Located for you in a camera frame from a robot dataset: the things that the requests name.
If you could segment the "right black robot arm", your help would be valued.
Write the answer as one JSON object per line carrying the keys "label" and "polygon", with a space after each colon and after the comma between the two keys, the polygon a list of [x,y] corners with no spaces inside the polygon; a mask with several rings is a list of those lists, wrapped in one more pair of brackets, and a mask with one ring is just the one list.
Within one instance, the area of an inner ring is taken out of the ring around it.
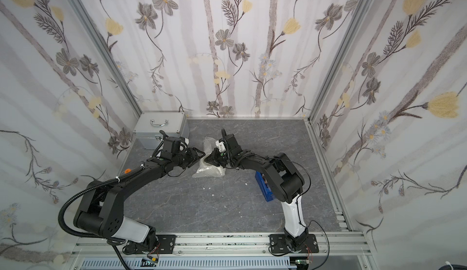
{"label": "right black robot arm", "polygon": [[305,180],[286,154],[260,156],[241,148],[235,136],[222,129],[216,148],[205,161],[216,167],[254,170],[264,175],[272,194],[282,204],[288,250],[297,252],[304,245],[309,235],[302,210]]}

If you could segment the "clear bubble wrap sheet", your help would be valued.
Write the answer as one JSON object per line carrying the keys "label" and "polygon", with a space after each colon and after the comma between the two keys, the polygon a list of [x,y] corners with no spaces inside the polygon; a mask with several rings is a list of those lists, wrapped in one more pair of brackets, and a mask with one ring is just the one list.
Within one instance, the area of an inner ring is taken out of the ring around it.
{"label": "clear bubble wrap sheet", "polygon": [[223,167],[217,167],[212,164],[208,164],[206,158],[216,148],[216,140],[212,137],[205,137],[203,140],[203,152],[206,154],[199,162],[199,167],[196,173],[192,176],[193,178],[201,177],[223,177],[226,173],[226,169]]}

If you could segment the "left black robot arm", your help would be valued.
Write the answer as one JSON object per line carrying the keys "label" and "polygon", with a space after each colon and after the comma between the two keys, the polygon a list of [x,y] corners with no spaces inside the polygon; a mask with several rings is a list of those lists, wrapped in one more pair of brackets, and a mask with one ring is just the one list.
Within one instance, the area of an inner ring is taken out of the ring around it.
{"label": "left black robot arm", "polygon": [[174,168],[192,167],[206,154],[189,147],[183,137],[168,137],[139,168],[112,180],[88,186],[74,217],[79,236],[143,243],[151,228],[124,215],[126,199]]}

